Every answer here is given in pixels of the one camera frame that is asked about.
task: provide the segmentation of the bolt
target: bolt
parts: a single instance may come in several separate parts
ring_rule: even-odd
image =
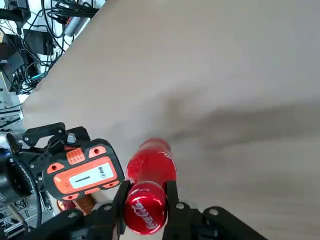
[[[76,212],[72,212],[68,215],[68,218],[72,219],[74,217],[76,217],[78,214]]]
[[[111,206],[110,206],[110,205],[107,205],[107,206],[105,206],[103,209],[104,209],[105,211],[108,211],[108,210],[111,209]]]
[[[184,205],[183,203],[179,202],[179,203],[177,203],[177,204],[175,205],[175,207],[176,207],[177,209],[184,209],[184,208],[185,208],[185,205]]]
[[[213,216],[217,216],[219,214],[218,210],[214,209],[214,208],[211,208],[209,210],[209,213]]]

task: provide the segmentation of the wires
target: wires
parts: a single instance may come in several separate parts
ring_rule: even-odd
[[[41,0],[41,8],[42,8],[42,11],[43,11],[43,17],[44,17],[44,20],[45,20],[45,24],[48,27],[48,31],[51,34],[52,39],[54,40],[55,44],[61,49],[61,51],[65,52],[64,48],[62,46],[60,46],[60,44],[58,43],[58,41],[55,38],[54,32],[50,28],[50,25],[49,25],[49,22],[48,22],[48,18],[47,18],[47,14],[46,14],[46,9],[45,9],[45,0]]]
[[[52,7],[51,10],[47,12],[48,16],[54,19],[61,17],[92,18],[99,10],[93,7],[93,1],[92,5],[87,2],[81,5],[71,0],[55,0],[55,2],[57,2],[55,7]]]
[[[15,106],[10,106],[10,107],[5,107],[5,108],[0,108],[0,110],[13,109],[13,108],[16,108],[16,107],[20,107],[22,104],[23,104],[23,102],[22,102],[22,103],[19,103],[18,105],[15,105]]]

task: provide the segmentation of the table surface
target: table surface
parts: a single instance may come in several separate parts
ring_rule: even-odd
[[[26,100],[25,127],[84,126],[123,168],[163,137],[182,200],[220,205],[268,239],[318,240],[319,7],[109,0]]]

